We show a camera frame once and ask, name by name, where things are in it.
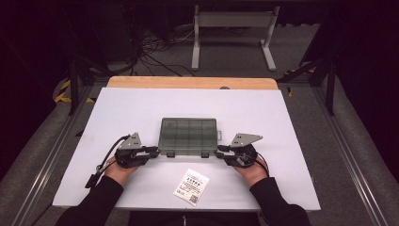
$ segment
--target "qr code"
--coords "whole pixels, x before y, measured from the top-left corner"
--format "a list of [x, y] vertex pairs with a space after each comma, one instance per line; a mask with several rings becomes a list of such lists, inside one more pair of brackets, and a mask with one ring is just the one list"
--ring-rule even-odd
[[191, 195], [190, 201], [192, 203], [197, 203], [199, 201], [199, 198], [197, 196], [195, 196], [195, 195]]

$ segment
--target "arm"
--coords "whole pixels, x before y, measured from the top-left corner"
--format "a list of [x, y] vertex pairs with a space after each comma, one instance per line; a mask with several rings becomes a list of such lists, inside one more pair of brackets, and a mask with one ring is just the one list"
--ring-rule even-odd
[[[115, 157], [108, 160], [108, 162], [114, 161]], [[109, 166], [100, 183], [79, 205], [67, 209], [56, 225], [105, 225], [129, 175], [136, 170], [137, 168], [124, 169], [116, 163]]]
[[[261, 158], [258, 157], [258, 160], [265, 164]], [[270, 225], [311, 225], [306, 211], [298, 205], [287, 203], [279, 193], [276, 180], [268, 178], [261, 166], [255, 163], [247, 169], [235, 169], [244, 177]]]

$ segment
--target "black cable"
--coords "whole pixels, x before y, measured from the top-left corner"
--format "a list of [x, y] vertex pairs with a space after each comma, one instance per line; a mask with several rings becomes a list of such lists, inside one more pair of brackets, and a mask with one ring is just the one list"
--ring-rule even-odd
[[158, 60], [156, 60], [154, 57], [152, 57], [152, 56], [150, 56], [150, 55], [148, 55], [148, 54], [146, 54], [146, 53], [144, 53], [144, 55], [147, 56], [147, 57], [149, 57], [149, 58], [151, 58], [153, 61], [159, 63], [160, 65], [164, 66], [164, 68], [168, 69], [169, 71], [171, 71], [171, 72], [173, 72], [173, 73], [176, 73], [176, 72], [173, 71], [171, 68], [169, 68], [167, 65], [165, 65], [165, 64], [159, 62]]
[[259, 166], [261, 166], [263, 169], [264, 169], [264, 171], [266, 172], [266, 176], [267, 177], [269, 177], [269, 169], [267, 168], [267, 167], [265, 167], [260, 161], [258, 161], [257, 159], [255, 159], [255, 162], [257, 163], [257, 164], [259, 164]]
[[[188, 35], [184, 36], [184, 38], [182, 40], [177, 40], [178, 37], [180, 37], [182, 34], [189, 32]], [[184, 31], [180, 34], [175, 34], [173, 36], [173, 38], [171, 38], [170, 40], [168, 40], [167, 42], [165, 42], [164, 40], [160, 40], [160, 39], [154, 39], [154, 40], [146, 40], [146, 38], [142, 39], [142, 46], [143, 46], [143, 50], [146, 50], [147, 54], [151, 54], [154, 53], [155, 51], [157, 52], [165, 52], [166, 50], [168, 50], [169, 48], [173, 47], [174, 45], [176, 45], [177, 43], [180, 43], [182, 41], [185, 41], [189, 35], [193, 33], [193, 30], [190, 31]]]
[[195, 75], [189, 70], [189, 69], [187, 69], [185, 66], [182, 66], [182, 65], [177, 65], [177, 64], [164, 64], [164, 65], [159, 65], [159, 64], [152, 64], [152, 63], [150, 63], [150, 62], [148, 62], [148, 61], [144, 61], [144, 62], [146, 62], [147, 64], [150, 64], [150, 65], [152, 65], [152, 66], [169, 66], [169, 67], [180, 67], [180, 68], [183, 68], [183, 69], [185, 69], [185, 70], [187, 70], [189, 73], [191, 73], [191, 75], [193, 75], [193, 77], [195, 77]]
[[130, 71], [129, 75], [132, 76], [133, 73], [135, 73], [135, 75], [138, 76], [137, 72], [135, 71], [135, 66], [132, 65], [132, 70]]
[[112, 153], [112, 151], [114, 151], [114, 149], [115, 149], [115, 147], [118, 145], [118, 143], [119, 143], [121, 140], [127, 139], [128, 137], [129, 137], [129, 136], [123, 136], [123, 137], [119, 138], [119, 139], [117, 140], [117, 142], [114, 143], [114, 145], [112, 145], [111, 149], [110, 149], [110, 150], [108, 151], [108, 153], [106, 154], [106, 156], [105, 156], [105, 158], [104, 158], [104, 160], [103, 160], [103, 163], [102, 163], [101, 165], [97, 166], [99, 169], [101, 169], [101, 168], [104, 166], [104, 163], [105, 163], [106, 159], [108, 159], [108, 156]]
[[140, 62], [150, 71], [150, 73], [152, 74], [152, 76], [155, 76], [155, 74], [153, 74], [153, 72], [151, 71], [150, 67], [147, 66], [146, 62], [141, 59], [141, 57], [138, 58], [140, 60]]
[[265, 164], [265, 166], [263, 165], [263, 164], [261, 164], [261, 166], [263, 167], [263, 169], [266, 171], [266, 175], [267, 175], [267, 177], [269, 177], [269, 166], [267, 166], [267, 162], [266, 162], [266, 160], [264, 159], [264, 157], [260, 154], [260, 153], [258, 153], [258, 152], [256, 152], [257, 154], [258, 154], [258, 156], [260, 156], [261, 157], [261, 159], [264, 161], [264, 164]]
[[117, 162], [117, 160], [115, 160], [115, 161], [113, 161], [112, 163], [108, 164], [108, 165], [104, 168], [103, 172], [104, 172], [106, 169], [108, 169], [112, 164], [114, 164], [114, 163], [116, 163], [116, 162]]

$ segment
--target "black sleeve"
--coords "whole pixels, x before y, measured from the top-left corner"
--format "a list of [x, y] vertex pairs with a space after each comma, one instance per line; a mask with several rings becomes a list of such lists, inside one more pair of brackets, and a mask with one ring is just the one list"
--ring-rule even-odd
[[264, 178], [249, 191], [261, 206], [265, 220], [273, 226], [311, 225], [306, 211], [296, 204], [288, 204], [279, 193], [273, 177]]
[[79, 205], [70, 207], [61, 215], [56, 225], [105, 225], [122, 192], [120, 184], [103, 176]]

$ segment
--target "tripod leg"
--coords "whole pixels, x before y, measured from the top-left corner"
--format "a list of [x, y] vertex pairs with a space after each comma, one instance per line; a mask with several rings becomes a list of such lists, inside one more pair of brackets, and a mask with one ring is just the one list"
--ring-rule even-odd
[[302, 73], [305, 73], [308, 70], [310, 70], [310, 69], [312, 69], [314, 67], [317, 67], [322, 62], [323, 62], [323, 59], [319, 59], [319, 60], [313, 61], [313, 62], [311, 62], [311, 63], [309, 63], [309, 64], [307, 64], [307, 65], [305, 65], [305, 66], [303, 66], [303, 67], [301, 67], [299, 69], [297, 69], [293, 73], [290, 73], [290, 74], [288, 74], [286, 76], [283, 76], [282, 78], [276, 79], [276, 81], [277, 82], [281, 82], [281, 83], [288, 82], [288, 81], [300, 76]]

